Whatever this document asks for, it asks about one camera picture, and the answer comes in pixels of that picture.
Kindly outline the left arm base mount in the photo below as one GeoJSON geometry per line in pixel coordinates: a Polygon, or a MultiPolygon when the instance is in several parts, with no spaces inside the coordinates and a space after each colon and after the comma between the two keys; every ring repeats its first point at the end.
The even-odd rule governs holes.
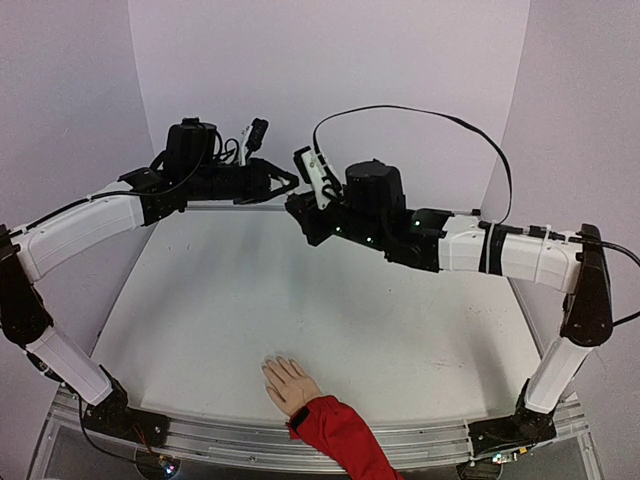
{"type": "Polygon", "coordinates": [[[111,393],[103,401],[85,408],[81,426],[109,437],[145,443],[149,447],[162,447],[168,435],[169,418],[131,407],[122,385],[112,379],[111,386],[111,393]]]}

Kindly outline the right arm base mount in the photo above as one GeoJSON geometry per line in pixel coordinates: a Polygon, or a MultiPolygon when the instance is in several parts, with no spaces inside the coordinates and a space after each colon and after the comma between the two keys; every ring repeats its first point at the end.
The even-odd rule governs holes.
{"type": "Polygon", "coordinates": [[[549,413],[529,409],[522,391],[511,415],[474,421],[468,426],[472,457],[489,458],[553,440],[556,437],[554,414],[555,408],[549,413]]]}

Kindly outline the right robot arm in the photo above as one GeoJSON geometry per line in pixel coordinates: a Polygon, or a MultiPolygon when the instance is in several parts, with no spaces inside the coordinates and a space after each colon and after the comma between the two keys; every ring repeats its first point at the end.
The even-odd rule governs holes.
{"type": "Polygon", "coordinates": [[[524,389],[525,409],[550,413],[588,354],[613,331],[611,285],[597,227],[577,233],[513,227],[473,215],[407,208],[397,168],[356,163],[340,185],[306,149],[294,157],[311,190],[288,197],[286,211],[307,242],[337,236],[380,251],[390,263],[433,273],[477,272],[529,281],[564,294],[558,337],[524,389]]]}

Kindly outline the mannequin hand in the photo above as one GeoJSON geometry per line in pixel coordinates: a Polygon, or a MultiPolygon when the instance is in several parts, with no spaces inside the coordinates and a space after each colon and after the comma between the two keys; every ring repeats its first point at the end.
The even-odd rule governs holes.
{"type": "Polygon", "coordinates": [[[292,417],[302,407],[323,395],[321,389],[294,359],[266,359],[261,367],[266,391],[276,408],[292,417]]]}

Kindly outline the red jacket sleeve forearm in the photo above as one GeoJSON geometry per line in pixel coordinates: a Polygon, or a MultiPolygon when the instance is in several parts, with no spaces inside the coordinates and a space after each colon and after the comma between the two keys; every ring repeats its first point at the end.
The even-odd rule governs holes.
{"type": "Polygon", "coordinates": [[[299,439],[334,460],[351,479],[403,479],[369,426],[334,396],[309,402],[287,422],[291,439],[299,439]]]}

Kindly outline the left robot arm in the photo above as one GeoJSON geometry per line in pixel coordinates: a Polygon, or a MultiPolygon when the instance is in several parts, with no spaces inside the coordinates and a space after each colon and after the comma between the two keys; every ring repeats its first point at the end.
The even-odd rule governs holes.
{"type": "Polygon", "coordinates": [[[1,332],[45,372],[97,406],[98,423],[131,433],[133,411],[113,398],[116,381],[55,324],[36,284],[84,251],[124,232],[150,227],[192,202],[268,202],[299,184],[296,174],[256,157],[268,128],[256,118],[226,147],[217,127],[197,117],[172,125],[147,167],[23,226],[1,229],[1,332]]]}

